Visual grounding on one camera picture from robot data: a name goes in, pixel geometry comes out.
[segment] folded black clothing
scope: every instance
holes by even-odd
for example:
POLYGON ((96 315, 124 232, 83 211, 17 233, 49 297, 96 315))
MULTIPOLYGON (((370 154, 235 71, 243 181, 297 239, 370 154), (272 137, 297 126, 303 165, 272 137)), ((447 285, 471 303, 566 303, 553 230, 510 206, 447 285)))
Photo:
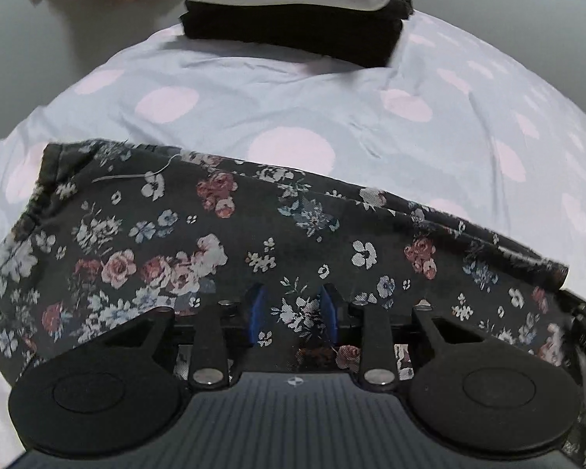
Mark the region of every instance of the folded black clothing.
POLYGON ((375 11, 320 5, 237 7, 185 1, 180 19, 189 39, 239 40, 331 56, 361 67, 386 67, 413 13, 411 0, 375 11))

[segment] floral fabric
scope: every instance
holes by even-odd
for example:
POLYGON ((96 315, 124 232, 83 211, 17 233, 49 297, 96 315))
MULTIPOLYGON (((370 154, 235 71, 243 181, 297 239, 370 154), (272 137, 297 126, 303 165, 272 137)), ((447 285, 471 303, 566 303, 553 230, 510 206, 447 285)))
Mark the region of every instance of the floral fabric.
MULTIPOLYGON (((331 282, 348 301, 392 313, 431 304, 580 384, 555 300, 566 274, 517 242, 377 189, 172 147, 53 143, 0 245, 0 371, 13 384, 31 362, 155 306, 192 315, 256 282, 269 291, 261 347, 301 338, 292 369, 357 371, 356 347, 313 345, 317 293, 331 282)), ((395 357, 400 379, 411 378, 407 346, 395 357)), ((582 415, 565 452, 583 462, 585 451, 582 415)))

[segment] bed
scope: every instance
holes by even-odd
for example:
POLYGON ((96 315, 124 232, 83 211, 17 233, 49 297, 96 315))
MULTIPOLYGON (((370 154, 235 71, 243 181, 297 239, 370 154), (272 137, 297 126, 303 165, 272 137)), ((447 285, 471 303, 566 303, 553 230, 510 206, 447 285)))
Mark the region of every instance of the bed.
MULTIPOLYGON (((565 287, 586 298, 586 115, 494 47, 419 12, 390 67, 161 30, 0 142, 0 240, 45 144, 103 137, 393 192, 569 264, 565 287)), ((22 451, 8 393, 0 376, 0 467, 22 451)))

